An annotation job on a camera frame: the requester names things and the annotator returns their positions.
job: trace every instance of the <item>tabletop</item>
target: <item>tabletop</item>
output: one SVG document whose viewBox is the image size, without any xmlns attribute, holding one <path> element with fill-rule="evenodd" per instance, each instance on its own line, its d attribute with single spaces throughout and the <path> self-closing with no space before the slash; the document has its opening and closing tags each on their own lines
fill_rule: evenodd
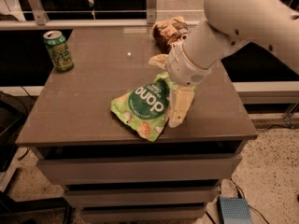
<svg viewBox="0 0 299 224">
<path fill-rule="evenodd" d="M 19 147 L 150 143 L 110 111 L 111 100 L 145 86 L 164 70 L 149 65 L 159 47 L 144 27 L 75 29 L 74 69 L 53 70 L 18 137 Z M 155 141 L 253 139 L 256 130 L 221 61 L 197 87 L 186 119 Z"/>
</svg>

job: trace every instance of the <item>cabinet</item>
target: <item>cabinet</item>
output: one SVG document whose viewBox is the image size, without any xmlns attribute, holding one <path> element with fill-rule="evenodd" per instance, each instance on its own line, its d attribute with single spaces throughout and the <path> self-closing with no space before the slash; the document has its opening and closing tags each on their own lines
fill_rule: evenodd
<svg viewBox="0 0 299 224">
<path fill-rule="evenodd" d="M 150 27 L 75 29 L 75 68 L 54 70 L 17 140 L 87 222 L 196 219 L 257 136 L 221 63 L 177 128 L 147 142 L 109 111 L 113 98 L 163 72 Z"/>
</svg>

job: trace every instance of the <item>drawer front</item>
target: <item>drawer front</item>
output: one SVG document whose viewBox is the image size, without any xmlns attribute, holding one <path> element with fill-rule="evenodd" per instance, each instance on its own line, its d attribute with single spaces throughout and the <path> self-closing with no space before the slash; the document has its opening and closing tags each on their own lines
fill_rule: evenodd
<svg viewBox="0 0 299 224">
<path fill-rule="evenodd" d="M 210 203 L 213 202 L 218 194 L 217 187 L 183 187 L 67 191 L 64 198 L 72 207 L 83 208 Z"/>
<path fill-rule="evenodd" d="M 223 179 L 231 176 L 240 155 L 39 160 L 52 184 L 77 185 Z"/>
<path fill-rule="evenodd" d="M 92 210 L 81 211 L 82 219 L 88 223 L 101 222 L 132 222 L 149 220 L 180 220 L 202 217 L 205 207 L 173 207 L 173 208 L 147 208 L 147 209 L 121 209 L 121 210 Z"/>
</svg>

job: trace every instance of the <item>speckled floor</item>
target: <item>speckled floor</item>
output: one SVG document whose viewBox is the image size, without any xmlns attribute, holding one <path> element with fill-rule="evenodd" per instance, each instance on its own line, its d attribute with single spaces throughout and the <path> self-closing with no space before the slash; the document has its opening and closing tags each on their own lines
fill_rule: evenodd
<svg viewBox="0 0 299 224">
<path fill-rule="evenodd" d="M 263 126 L 269 127 L 274 119 L 266 115 L 250 115 L 253 119 L 263 120 Z M 18 150 L 17 156 L 25 151 Z M 271 224 L 299 223 L 299 130 L 273 128 L 260 130 L 256 140 L 249 141 L 242 151 L 243 160 L 232 175 L 234 182 L 243 189 L 245 197 L 252 207 L 259 210 Z M 7 194 L 15 201 L 27 201 L 49 197 L 60 197 L 63 189 L 53 186 L 37 169 L 36 157 L 32 152 L 18 163 Z M 235 185 L 228 179 L 222 181 L 221 196 L 237 197 Z M 216 200 L 207 206 L 208 213 L 216 223 L 220 223 Z M 266 223 L 253 209 L 250 209 L 254 224 Z M 38 224 L 63 223 L 64 209 L 40 211 L 20 215 L 0 217 L 1 224 L 18 224 L 33 219 Z M 159 223 L 193 223 L 194 220 L 170 221 Z M 75 210 L 71 223 L 85 224 Z M 212 223 L 207 215 L 196 220 L 196 224 Z"/>
</svg>

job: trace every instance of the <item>can lid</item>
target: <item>can lid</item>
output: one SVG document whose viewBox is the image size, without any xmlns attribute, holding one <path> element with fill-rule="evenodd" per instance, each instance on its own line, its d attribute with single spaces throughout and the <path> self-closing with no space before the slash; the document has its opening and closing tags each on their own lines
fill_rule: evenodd
<svg viewBox="0 0 299 224">
<path fill-rule="evenodd" d="M 48 31 L 44 34 L 44 38 L 48 40 L 57 39 L 62 35 L 62 32 L 60 31 Z"/>
</svg>

